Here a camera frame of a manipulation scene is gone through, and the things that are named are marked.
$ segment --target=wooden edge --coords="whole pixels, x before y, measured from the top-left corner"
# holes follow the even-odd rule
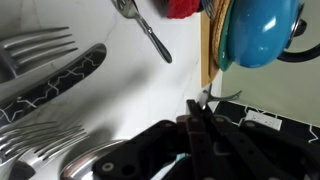
[[[201,86],[204,87],[211,83],[219,68],[213,67],[213,62],[210,62],[210,19],[205,12],[201,13]]]

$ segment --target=red object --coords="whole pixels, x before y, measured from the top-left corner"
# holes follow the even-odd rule
[[[168,18],[183,19],[199,8],[200,0],[169,0]]]

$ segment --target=spoon handle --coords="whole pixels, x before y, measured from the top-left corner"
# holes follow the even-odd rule
[[[148,25],[148,23],[141,16],[140,16],[139,19],[141,20],[141,23],[144,26],[144,29],[145,29],[146,33],[148,34],[149,38],[153,42],[154,46],[159,51],[159,53],[162,56],[162,58],[164,60],[166,60],[169,64],[172,63],[172,57],[170,55],[170,52],[161,43],[161,41],[158,39],[158,37],[154,34],[152,28]]]

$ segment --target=black patterned handle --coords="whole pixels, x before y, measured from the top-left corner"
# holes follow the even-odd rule
[[[107,49],[97,44],[31,90],[0,105],[0,127],[13,123],[88,77],[104,61]]]

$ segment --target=wooden board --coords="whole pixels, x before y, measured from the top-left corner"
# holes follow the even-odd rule
[[[201,13],[201,86],[204,87],[211,83],[217,73],[219,67],[210,58],[211,35],[210,35],[210,19],[205,12]]]

